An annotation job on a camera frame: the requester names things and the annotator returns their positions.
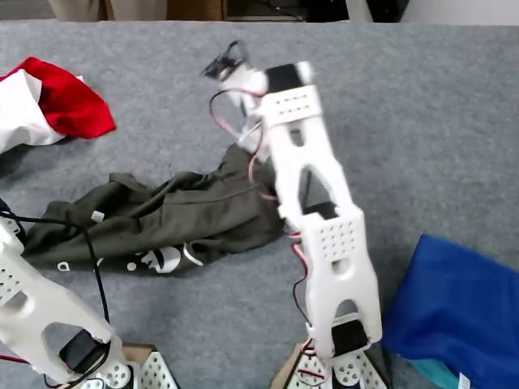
blue towel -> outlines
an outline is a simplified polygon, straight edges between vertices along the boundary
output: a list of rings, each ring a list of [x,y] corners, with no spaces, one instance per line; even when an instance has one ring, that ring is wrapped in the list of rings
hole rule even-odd
[[[441,361],[478,389],[519,387],[519,273],[423,235],[382,343],[405,359]]]

black wire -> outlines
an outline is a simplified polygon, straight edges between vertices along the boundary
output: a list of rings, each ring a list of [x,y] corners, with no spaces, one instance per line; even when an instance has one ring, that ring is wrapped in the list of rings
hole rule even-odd
[[[298,22],[304,22],[305,20],[303,18],[301,18],[300,16],[297,16],[291,12],[288,12],[288,11],[285,11],[285,7],[281,7],[281,6],[274,6],[270,0],[254,0],[255,2],[259,3],[259,4],[263,4],[264,6],[266,6],[269,10],[271,11],[274,11],[274,12],[277,12],[279,14],[282,14],[282,15],[285,15],[285,16],[289,16],[290,18],[294,18],[296,19]]]
[[[85,227],[76,224],[71,221],[50,219],[50,218],[40,218],[40,217],[25,217],[25,216],[17,216],[12,212],[0,211],[0,216],[5,217],[6,219],[11,219],[15,221],[23,221],[26,223],[40,223],[40,224],[60,224],[65,225],[66,227],[73,227],[78,229],[84,236],[84,240],[87,243],[88,251],[90,253],[90,259],[92,260],[92,267],[94,271],[94,275],[96,277],[97,287],[99,288],[99,294],[101,297],[101,304],[103,305],[103,314],[105,316],[105,320],[110,323],[110,317],[108,312],[108,303],[106,302],[105,288],[103,287],[103,281],[101,280],[101,274],[99,272],[99,267],[97,266],[97,257],[94,252],[94,247],[92,244],[92,240],[90,239],[90,235]]]
[[[81,377],[79,377],[78,379],[76,379],[75,381],[72,381],[71,383],[69,383],[67,386],[65,386],[63,389],[72,389],[76,386],[78,386],[80,383],[82,383],[85,379],[88,378],[88,376],[90,376],[90,374],[92,374],[94,371],[96,371],[97,369],[99,369],[105,362],[106,360],[108,359],[108,356],[109,356],[109,350],[110,350],[110,343],[107,343],[105,345],[105,352],[103,354],[103,357],[99,360],[99,362],[97,362],[90,370],[88,370],[85,374],[83,374]],[[45,383],[45,385],[48,387],[48,388],[51,388],[51,389],[55,389],[57,387],[60,387],[61,385],[51,385],[49,384],[49,382],[47,381],[47,377],[44,375],[43,376],[43,382]]]
[[[92,244],[92,240],[90,239],[90,235],[88,234],[88,231],[87,231],[87,229],[85,227],[83,227],[82,225],[76,224],[74,222],[70,222],[70,221],[57,220],[57,219],[51,219],[51,218],[36,218],[36,217],[17,216],[17,215],[15,215],[12,212],[5,212],[5,211],[0,211],[0,216],[4,217],[6,219],[15,220],[15,221],[21,221],[21,222],[26,222],[26,223],[60,224],[60,225],[65,225],[66,227],[73,227],[73,228],[78,229],[83,234],[84,240],[87,243],[87,247],[88,247],[88,251],[89,251],[89,254],[90,254],[90,258],[92,260],[92,267],[93,267],[94,275],[96,276],[97,287],[99,288],[99,294],[100,294],[100,297],[101,297],[101,304],[103,306],[103,314],[105,316],[106,322],[110,323],[109,311],[108,311],[108,303],[106,302],[105,288],[103,287],[103,281],[101,279],[101,273],[99,271],[99,266],[97,265],[96,253],[94,251],[94,247],[93,247],[93,244]],[[99,369],[99,367],[101,367],[106,362],[106,360],[108,359],[110,343],[111,342],[109,342],[109,343],[107,343],[105,345],[105,352],[103,354],[103,357],[100,359],[100,361],[97,364],[95,364],[90,370],[88,370],[81,377],[79,377],[75,381],[69,383],[63,389],[72,389],[72,388],[76,387],[77,385],[82,383],[86,378],[88,378],[88,376],[90,374],[92,374],[94,371]],[[55,388],[61,386],[61,385],[51,385],[51,384],[49,384],[49,382],[47,381],[46,375],[43,375],[43,382],[45,383],[45,385],[48,388],[52,388],[52,389],[55,389]]]

gray fabric surface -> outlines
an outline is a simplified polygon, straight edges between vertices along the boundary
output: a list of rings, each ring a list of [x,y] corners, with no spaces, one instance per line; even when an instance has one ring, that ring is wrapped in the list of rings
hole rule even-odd
[[[208,115],[215,85],[198,74],[235,38],[257,66],[315,67],[330,137],[366,213],[384,306],[420,233],[519,268],[517,28],[0,24],[1,72],[29,55],[66,67],[107,100],[118,124],[100,139],[0,156],[0,195],[38,216],[111,172],[158,183],[214,169],[231,139]],[[121,337],[156,344],[182,387],[265,388],[305,338],[290,296],[301,271],[280,240],[181,276],[104,280]],[[90,273],[46,274],[98,308]],[[429,387],[402,361],[393,367],[395,388]],[[2,364],[0,376],[2,389],[40,385],[23,366]]]

red wire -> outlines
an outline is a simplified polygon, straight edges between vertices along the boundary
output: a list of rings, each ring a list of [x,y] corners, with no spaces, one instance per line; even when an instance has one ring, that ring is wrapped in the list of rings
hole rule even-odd
[[[324,379],[324,376],[323,376],[322,374],[314,373],[314,372],[311,371],[311,370],[299,369],[299,370],[298,370],[298,373],[301,373],[301,374],[308,374],[308,375],[311,375],[312,377],[316,377],[316,378]]]
[[[239,135],[239,133],[230,124],[228,124],[226,121],[224,121],[219,116],[217,116],[217,114],[214,110],[214,102],[215,102],[216,98],[220,95],[223,95],[223,94],[229,93],[229,92],[245,93],[247,95],[250,95],[253,97],[258,97],[258,98],[263,97],[265,95],[263,93],[247,91],[246,89],[242,89],[242,88],[230,88],[230,89],[222,89],[211,97],[211,100],[209,101],[209,113],[211,114],[212,119],[222,130],[225,130],[225,131],[231,133],[232,135]]]
[[[9,355],[2,355],[2,354],[0,354],[0,361],[9,361],[9,362],[23,363],[25,365],[29,365],[29,362],[25,361],[22,358],[11,357]]]
[[[308,277],[307,261],[305,260],[305,257],[303,255],[301,249],[299,249],[299,243],[294,242],[290,246],[292,247],[292,251],[294,252],[294,254],[296,254],[296,256],[301,261],[302,267],[304,268],[304,271],[305,271],[304,276],[301,277],[299,280],[297,280],[295,282],[294,286],[292,287],[292,297],[294,298],[295,305],[298,308],[299,312],[301,312],[302,316],[305,318],[307,323],[310,324],[310,326],[311,326],[310,320],[308,319],[308,316],[307,316],[306,312],[304,311],[304,309],[299,304],[298,295],[297,295],[298,286]]]

cardboard piece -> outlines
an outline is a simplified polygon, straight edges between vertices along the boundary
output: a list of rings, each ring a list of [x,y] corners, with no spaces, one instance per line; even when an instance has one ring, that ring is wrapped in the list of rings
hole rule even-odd
[[[149,354],[157,349],[152,344],[125,343],[122,346],[124,356],[130,362],[143,366],[148,360]]]
[[[294,365],[298,361],[302,344],[296,344],[285,364],[277,372],[276,377],[270,382],[270,389],[283,389],[288,381]]]

